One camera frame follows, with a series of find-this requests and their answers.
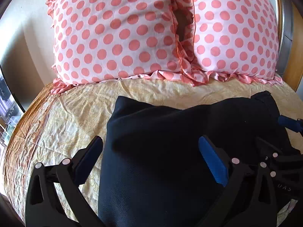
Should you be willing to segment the black pants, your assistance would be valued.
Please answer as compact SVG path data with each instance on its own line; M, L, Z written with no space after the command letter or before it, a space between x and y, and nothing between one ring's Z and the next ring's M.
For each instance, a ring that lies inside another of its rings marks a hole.
M289 138L268 91L185 110L119 96L107 123L98 215L106 226L201 226L222 194L198 147L207 136L231 158L254 154L258 138ZM260 212L260 226L277 213ZM302 225L302 205L286 226Z

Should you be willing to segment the wooden door frame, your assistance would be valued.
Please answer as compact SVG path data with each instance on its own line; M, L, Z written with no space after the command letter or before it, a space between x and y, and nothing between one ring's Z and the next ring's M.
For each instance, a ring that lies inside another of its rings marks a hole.
M293 0L277 0L277 73L296 92L302 85L302 17Z

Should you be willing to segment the cream patterned bed quilt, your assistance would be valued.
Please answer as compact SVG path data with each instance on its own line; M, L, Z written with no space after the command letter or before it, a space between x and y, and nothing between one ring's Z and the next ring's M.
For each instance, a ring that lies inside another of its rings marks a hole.
M288 85L246 85L236 80L213 80L207 85L192 87L166 80L129 79L74 87L58 94L28 169L4 171L6 194L25 223L27 192L35 165L39 162L45 166L58 165L63 159L74 157L78 150L86 148L95 136L99 136L103 140L103 150L86 182L79 186L84 198L99 217L99 187L107 123L119 96L153 106L185 110L229 98L249 98L263 91L271 93L279 109L279 116L302 119L302 101ZM302 154L302 132L285 129L292 147ZM67 217L75 220L61 185L56 183L54 186ZM276 226L286 226L287 218L295 219L295 205L296 201L292 200L278 212Z

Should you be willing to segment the flat screen television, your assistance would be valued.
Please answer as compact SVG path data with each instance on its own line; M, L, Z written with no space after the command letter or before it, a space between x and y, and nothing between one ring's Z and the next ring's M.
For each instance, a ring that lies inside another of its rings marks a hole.
M25 110L20 106L18 100L11 93L3 73L0 80L1 91L1 145L7 146L12 133L23 116Z

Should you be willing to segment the pink polka dot pillow left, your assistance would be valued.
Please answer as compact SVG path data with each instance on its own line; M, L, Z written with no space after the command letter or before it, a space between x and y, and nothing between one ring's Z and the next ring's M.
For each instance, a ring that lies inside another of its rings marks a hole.
M118 79L187 81L172 0L47 0L53 94Z

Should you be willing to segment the pink polka dot pillow right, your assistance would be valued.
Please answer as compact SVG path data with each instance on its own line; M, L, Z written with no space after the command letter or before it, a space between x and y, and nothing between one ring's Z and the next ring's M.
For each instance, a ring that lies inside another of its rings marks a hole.
M174 0L188 21L181 43L195 84L236 78L282 84L277 20L269 0Z

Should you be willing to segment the pink polka dot pillow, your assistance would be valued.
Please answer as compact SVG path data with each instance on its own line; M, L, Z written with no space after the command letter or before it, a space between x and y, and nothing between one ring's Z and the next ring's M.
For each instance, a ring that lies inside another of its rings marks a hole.
M236 78L282 84L277 20L269 0L174 0L188 21L181 43L195 84Z
M118 79L187 81L172 0L47 0L53 94Z

